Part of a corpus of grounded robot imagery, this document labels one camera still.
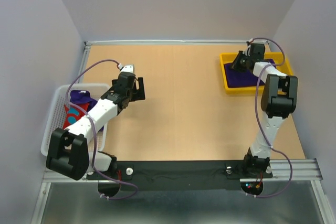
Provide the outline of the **purple towel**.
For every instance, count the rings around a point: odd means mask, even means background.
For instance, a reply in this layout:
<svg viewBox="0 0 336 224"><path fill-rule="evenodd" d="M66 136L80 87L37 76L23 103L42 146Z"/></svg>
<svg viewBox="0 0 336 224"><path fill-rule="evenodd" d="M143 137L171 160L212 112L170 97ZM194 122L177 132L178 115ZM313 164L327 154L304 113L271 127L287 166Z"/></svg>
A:
<svg viewBox="0 0 336 224"><path fill-rule="evenodd" d="M90 92L87 90L71 90L70 102L80 106L88 112L97 104L98 101L93 99Z"/></svg>
<svg viewBox="0 0 336 224"><path fill-rule="evenodd" d="M223 64L225 81L229 88L256 87L258 77L249 71L239 72L231 68L232 63Z"/></svg>

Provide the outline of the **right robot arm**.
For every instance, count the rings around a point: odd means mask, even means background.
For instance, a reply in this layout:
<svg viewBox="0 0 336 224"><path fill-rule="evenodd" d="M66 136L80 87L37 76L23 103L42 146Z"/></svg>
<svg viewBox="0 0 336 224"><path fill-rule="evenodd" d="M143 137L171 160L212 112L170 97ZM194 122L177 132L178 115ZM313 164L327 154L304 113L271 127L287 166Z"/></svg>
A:
<svg viewBox="0 0 336 224"><path fill-rule="evenodd" d="M267 171L277 133L296 109L298 78L278 70L285 63L284 59L279 64L267 61L264 44L254 39L246 44L247 48L238 52L231 68L249 71L257 77L255 114L259 132L241 165L243 174L253 177Z"/></svg>

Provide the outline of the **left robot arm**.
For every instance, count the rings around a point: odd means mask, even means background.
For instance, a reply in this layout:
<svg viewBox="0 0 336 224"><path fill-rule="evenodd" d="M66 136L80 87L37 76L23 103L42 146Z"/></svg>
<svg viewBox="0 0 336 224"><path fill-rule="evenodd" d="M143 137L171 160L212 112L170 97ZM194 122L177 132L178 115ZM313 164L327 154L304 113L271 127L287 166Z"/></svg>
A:
<svg viewBox="0 0 336 224"><path fill-rule="evenodd" d="M46 167L74 180L97 170L104 178L113 178L117 172L116 158L97 150L89 151L89 143L130 102L141 100L145 100L143 78L121 72L86 115L67 128L52 132Z"/></svg>

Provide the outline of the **yellow plastic tray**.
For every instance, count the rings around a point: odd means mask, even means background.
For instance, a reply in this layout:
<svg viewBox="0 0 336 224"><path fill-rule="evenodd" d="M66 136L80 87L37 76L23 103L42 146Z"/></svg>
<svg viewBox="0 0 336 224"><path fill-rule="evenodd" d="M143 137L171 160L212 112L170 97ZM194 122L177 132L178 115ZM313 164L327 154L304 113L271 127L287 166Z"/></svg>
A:
<svg viewBox="0 0 336 224"><path fill-rule="evenodd" d="M256 92L256 87L245 87L245 88L229 88L227 86L227 83L225 81L225 73L224 73L224 67L223 64L226 63L232 63L234 59L237 56L237 52L230 52L230 53L222 53L219 57L220 59L220 66L222 70L222 76L223 76L223 83L224 83L224 90L226 94L229 95L254 95ZM283 60L283 56L280 52L266 52L265 53L265 59L269 61L270 63L276 63L279 64ZM285 63L282 66L276 67L279 71L287 74L287 75L293 75L292 69L289 63L289 60L286 59ZM264 89L264 83L263 81L260 82L259 85L259 94L262 94Z"/></svg>

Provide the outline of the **red blue patterned towel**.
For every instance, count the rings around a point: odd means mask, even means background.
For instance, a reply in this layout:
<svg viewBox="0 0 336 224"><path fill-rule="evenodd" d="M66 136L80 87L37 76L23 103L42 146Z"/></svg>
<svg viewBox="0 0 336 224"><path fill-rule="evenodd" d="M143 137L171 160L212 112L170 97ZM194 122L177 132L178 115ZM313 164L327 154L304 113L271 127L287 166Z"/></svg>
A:
<svg viewBox="0 0 336 224"><path fill-rule="evenodd" d="M70 108L68 108L66 105L64 105L64 109L65 109L65 112L66 112L66 117L65 117L65 120L64 120L64 124L62 126L63 129L66 129L70 125L76 123L84 115L86 115L84 112L82 112L78 108L75 108L72 105L70 106Z"/></svg>

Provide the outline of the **white plastic basket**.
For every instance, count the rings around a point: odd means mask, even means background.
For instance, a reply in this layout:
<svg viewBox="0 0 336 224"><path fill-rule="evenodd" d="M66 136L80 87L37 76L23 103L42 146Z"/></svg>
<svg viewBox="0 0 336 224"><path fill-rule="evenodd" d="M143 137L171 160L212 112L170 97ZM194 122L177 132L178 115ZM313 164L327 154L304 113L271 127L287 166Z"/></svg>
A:
<svg viewBox="0 0 336 224"><path fill-rule="evenodd" d="M66 111L64 108L66 91L69 85L60 86L54 93L49 109L48 119L40 151L44 156L47 156L49 149L49 142L53 130L62 127L66 118ZM98 100L100 96L110 88L104 83L76 83L71 87L72 90L86 90L90 92L90 96Z"/></svg>

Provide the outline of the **aluminium back rail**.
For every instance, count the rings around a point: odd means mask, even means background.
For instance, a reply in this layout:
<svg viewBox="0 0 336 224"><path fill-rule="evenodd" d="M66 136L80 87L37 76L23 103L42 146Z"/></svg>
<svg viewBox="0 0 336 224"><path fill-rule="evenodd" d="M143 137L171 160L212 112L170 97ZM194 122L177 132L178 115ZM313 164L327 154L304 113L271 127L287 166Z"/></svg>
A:
<svg viewBox="0 0 336 224"><path fill-rule="evenodd" d="M178 40L178 39L149 39L149 40L102 40L85 41L86 46L93 45L222 45L246 44L246 40Z"/></svg>

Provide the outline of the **aluminium rail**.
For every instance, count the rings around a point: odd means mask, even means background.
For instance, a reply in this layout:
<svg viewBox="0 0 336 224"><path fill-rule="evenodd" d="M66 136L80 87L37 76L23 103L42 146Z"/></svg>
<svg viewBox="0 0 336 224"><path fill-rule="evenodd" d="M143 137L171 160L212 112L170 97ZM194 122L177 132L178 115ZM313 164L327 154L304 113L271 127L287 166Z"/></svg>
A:
<svg viewBox="0 0 336 224"><path fill-rule="evenodd" d="M178 39L149 39L149 40L102 40L85 41L86 46L93 45L222 45L246 44L246 40L178 40Z"/></svg>
<svg viewBox="0 0 336 224"><path fill-rule="evenodd" d="M311 181L323 180L318 162L316 159L292 159L292 181ZM272 169L272 178L263 178L264 182L284 182L289 179L290 167L285 160L271 160L270 167ZM51 170L45 170L43 183L86 183L93 180L87 179L84 175L80 180L73 180Z"/></svg>

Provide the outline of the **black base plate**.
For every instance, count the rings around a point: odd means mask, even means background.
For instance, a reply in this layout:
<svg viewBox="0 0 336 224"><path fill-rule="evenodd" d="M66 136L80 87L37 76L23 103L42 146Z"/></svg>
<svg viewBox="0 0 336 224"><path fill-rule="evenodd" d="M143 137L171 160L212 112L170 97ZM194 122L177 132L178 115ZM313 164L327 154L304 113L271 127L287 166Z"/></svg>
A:
<svg viewBox="0 0 336 224"><path fill-rule="evenodd" d="M272 178L270 167L247 166L242 160L231 161L118 161L111 172L87 175L98 181L99 191L116 184L104 175L123 182L121 191L240 190L241 180L254 182Z"/></svg>

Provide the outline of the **aluminium front rail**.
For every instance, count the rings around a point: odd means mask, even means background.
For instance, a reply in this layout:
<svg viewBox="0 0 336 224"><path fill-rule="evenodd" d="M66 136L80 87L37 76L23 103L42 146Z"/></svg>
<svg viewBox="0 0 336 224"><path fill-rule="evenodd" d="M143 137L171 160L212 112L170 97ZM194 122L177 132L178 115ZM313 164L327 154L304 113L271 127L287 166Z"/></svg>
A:
<svg viewBox="0 0 336 224"><path fill-rule="evenodd" d="M323 180L318 162L316 159L292 159L292 181L311 181ZM263 178L264 182L284 182L289 179L290 167L285 160L271 160L270 167L272 169L272 178ZM87 179L84 175L80 180L73 180L51 170L45 170L43 183L86 183L93 180Z"/></svg>

